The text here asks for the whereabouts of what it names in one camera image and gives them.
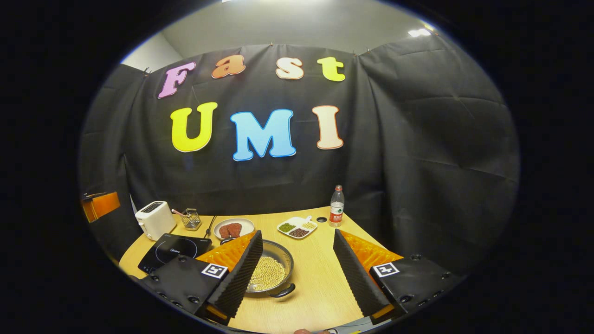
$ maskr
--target wooden table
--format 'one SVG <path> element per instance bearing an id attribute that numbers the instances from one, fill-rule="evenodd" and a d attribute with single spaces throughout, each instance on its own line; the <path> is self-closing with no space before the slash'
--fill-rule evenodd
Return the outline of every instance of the wooden table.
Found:
<path id="1" fill-rule="evenodd" d="M 213 228 L 217 223 L 229 218 L 241 217 L 251 220 L 256 230 L 262 231 L 263 239 L 285 246 L 295 261 L 288 282 L 294 283 L 296 289 L 281 298 L 268 297 L 266 294 L 245 294 L 237 315 L 229 322 L 230 327 L 262 333 L 292 334 L 301 328 L 315 332 L 363 317 L 332 249 L 335 228 L 328 225 L 327 221 L 318 222 L 318 228 L 301 240 L 293 239 L 276 230 L 278 224 L 291 217 L 305 218 L 311 215 L 315 221 L 315 218 L 321 216 L 328 218 L 329 213 L 330 207 L 327 206 L 267 215 L 218 216 L 215 219 Z M 200 216 L 200 228 L 197 231 L 187 231 L 180 217 L 173 217 L 178 224 L 171 234 L 199 238 L 204 237 L 212 220 L 212 216 Z M 343 215 L 342 226 L 339 228 L 380 245 L 347 215 Z M 219 245 L 220 240 L 212 232 L 210 238 L 213 245 Z M 138 237 L 120 260 L 120 268 L 126 274 L 138 278 L 147 276 L 137 266 L 154 243 L 155 241 L 144 235 Z M 273 292 L 287 286 L 288 283 Z"/>

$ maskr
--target white toaster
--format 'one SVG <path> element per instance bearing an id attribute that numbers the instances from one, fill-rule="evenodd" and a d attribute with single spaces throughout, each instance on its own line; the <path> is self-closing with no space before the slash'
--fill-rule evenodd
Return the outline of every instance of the white toaster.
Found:
<path id="1" fill-rule="evenodd" d="M 159 240 L 164 233 L 175 227 L 175 220 L 165 201 L 154 201 L 139 210 L 135 215 L 144 235 L 151 240 Z"/>

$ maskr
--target black induction cooker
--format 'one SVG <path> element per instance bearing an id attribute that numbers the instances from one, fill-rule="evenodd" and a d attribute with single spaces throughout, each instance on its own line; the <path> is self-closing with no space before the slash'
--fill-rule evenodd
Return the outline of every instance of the black induction cooker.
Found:
<path id="1" fill-rule="evenodd" d="M 212 243 L 211 239 L 165 233 L 148 250 L 138 268 L 150 274 L 178 255 L 196 258 L 206 253 Z"/>

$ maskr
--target plastic bottle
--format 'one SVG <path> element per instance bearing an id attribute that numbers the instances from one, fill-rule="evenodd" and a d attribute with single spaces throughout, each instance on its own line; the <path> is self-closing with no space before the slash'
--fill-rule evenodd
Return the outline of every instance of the plastic bottle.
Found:
<path id="1" fill-rule="evenodd" d="M 330 200 L 330 219 L 328 224 L 332 227 L 341 225 L 342 213 L 345 210 L 345 194 L 342 192 L 342 186 L 337 185 L 334 188 L 334 194 Z"/>

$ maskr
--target black fabric backdrop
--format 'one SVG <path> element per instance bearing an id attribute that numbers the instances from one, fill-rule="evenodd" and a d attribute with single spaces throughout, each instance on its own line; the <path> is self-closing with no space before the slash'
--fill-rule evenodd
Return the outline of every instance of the black fabric backdrop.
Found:
<path id="1" fill-rule="evenodd" d="M 234 54 L 245 57 L 245 71 L 212 79 L 214 64 Z M 276 60 L 286 56 L 304 63 L 303 78 L 275 75 Z M 345 81 L 324 78 L 317 60 L 327 56 L 344 63 Z M 190 61 L 196 68 L 178 91 L 157 99 L 165 72 Z M 82 193 L 118 189 L 125 204 L 129 189 L 138 208 L 165 200 L 202 215 L 248 215 L 327 206 L 334 185 L 342 184 L 345 213 L 379 242 L 402 255 L 424 254 L 456 273 L 482 258 L 513 207 L 519 152 L 510 113 L 481 68 L 438 36 L 359 56 L 245 46 L 185 59 L 147 77 L 120 65 L 110 81 L 122 89 L 113 97 L 98 95 L 87 128 L 112 135 L 85 130 Z M 193 138 L 200 133 L 195 109 L 206 102 L 218 103 L 210 142 L 196 152 L 176 150 L 171 112 L 192 108 L 187 134 Z M 339 149 L 316 146 L 320 133 L 311 109 L 320 105 L 340 110 Z M 230 116 L 249 111 L 264 125 L 275 109 L 294 113 L 296 155 L 234 161 Z M 110 214 L 114 223 L 99 232 L 117 259 L 141 234 L 127 207 Z"/>

